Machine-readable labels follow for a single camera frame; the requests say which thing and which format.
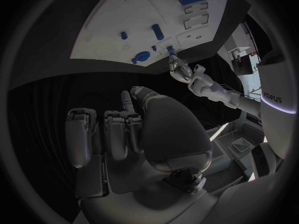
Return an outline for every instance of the white control panel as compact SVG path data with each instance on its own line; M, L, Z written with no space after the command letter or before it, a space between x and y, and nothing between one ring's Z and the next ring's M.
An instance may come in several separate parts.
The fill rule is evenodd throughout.
M149 57L136 65L148 66L169 56L169 46L179 52L212 41L226 1L181 5L178 0L101 0L83 25L70 58L133 64L137 54L146 52ZM154 24L164 39L157 39Z

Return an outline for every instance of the robotic arm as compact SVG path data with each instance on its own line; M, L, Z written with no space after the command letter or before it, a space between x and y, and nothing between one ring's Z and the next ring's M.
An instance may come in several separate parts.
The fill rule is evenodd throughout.
M194 73L187 62L179 59L175 55L169 57L170 75L176 80L187 83L189 90L199 97L208 97L211 101L221 101L229 108L239 108L247 113L261 119L260 103L256 100L243 97L235 90L226 90L220 84L213 81L206 75L205 68L196 65Z

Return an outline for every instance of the purple light strip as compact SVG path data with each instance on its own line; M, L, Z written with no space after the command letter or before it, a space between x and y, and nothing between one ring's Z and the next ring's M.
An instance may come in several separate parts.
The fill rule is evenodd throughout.
M279 108L279 107L277 107L277 106L275 106L275 105L269 103L268 101L265 100L265 98L264 98L263 96L261 96L261 99L262 99L262 101L265 102L267 105L269 105L269 106L271 106L271 107L273 107L273 108L275 108L275 109L277 109L277 110L279 110L279 111L282 111L282 112L285 112L285 113L296 113L296 111L287 111L287 110L284 110L284 109L282 109L282 108Z

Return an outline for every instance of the dark background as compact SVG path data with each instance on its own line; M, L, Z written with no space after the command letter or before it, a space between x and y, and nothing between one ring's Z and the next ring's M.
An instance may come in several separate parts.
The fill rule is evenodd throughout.
M30 1L33 0L1 0L2 43L5 43L5 34L10 33L14 26L10 18L22 12L22 8L30 3ZM294 6L296 1L278 0L285 8L286 13L289 14L290 21L294 22L294 24L296 24L297 12L293 15L294 10L291 8L296 7ZM269 49L269 44L267 44L266 40L257 41L256 37L258 35L257 28L256 35L254 35L255 41L260 54L263 52L266 54L261 48ZM237 79L228 83L229 81L223 78L225 71L216 72L217 66L222 62L218 56L215 56L211 59L200 61L200 64L207 68L207 74L217 82L226 82L227 85L234 86L235 89L240 89L240 83ZM100 109L100 106L97 104L101 103L102 111L105 109L120 109L120 92L123 89L129 89L131 85L135 85L133 84L134 81L134 83L139 82L139 84L148 86L157 92L161 92L161 94L180 100L193 111L206 128L221 125L228 120L228 117L231 117L227 113L226 109L228 108L217 106L216 103L210 103L207 100L199 101L197 97L190 96L188 90L186 90L186 86L183 87L183 83L178 83L171 79L169 74L161 74L155 77L150 75L140 75L137 77L136 74L120 73L105 73L101 75L103 75L103 81L107 81L105 85L97 83L97 74L71 75L33 82L17 88L9 94L10 125L13 127L14 132L12 138L13 141L19 144L20 140L24 140L21 142L22 145L15 146L20 163L37 192L42 194L52 207L56 207L56 211L69 210L69 212L64 213L64 217L70 221L79 211L73 193L75 170L69 166L68 160L64 156L63 137L59 135L59 130L63 128L65 111L72 108L72 106L89 106L92 104L95 107L94 109ZM86 79L89 79L91 84L94 82L94 85L82 86ZM156 81L159 79L164 82L161 84L153 82L153 80ZM115 80L122 80L123 86L117 86L119 84L115 84ZM77 93L78 89L82 89L83 87L88 92L77 94L76 96L72 96L72 99L69 99L71 94ZM11 223L32 220L33 217L14 195L10 185L5 182L4 178L2 180L4 192L1 210L2 218L9 220ZM294 188L290 190L284 203L279 206L280 209L278 211L280 212L277 211L276 215L273 215L275 219L271 218L268 223L274 223L275 220L281 221L280 218L290 220L292 216L298 215L299 208L298 205L296 206L298 197L298 180L294 176Z

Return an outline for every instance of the metal grate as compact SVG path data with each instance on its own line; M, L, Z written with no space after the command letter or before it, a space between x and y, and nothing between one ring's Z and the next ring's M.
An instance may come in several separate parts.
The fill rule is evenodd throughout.
M241 153L250 147L250 143L243 138L237 139L236 141L232 142L232 144Z

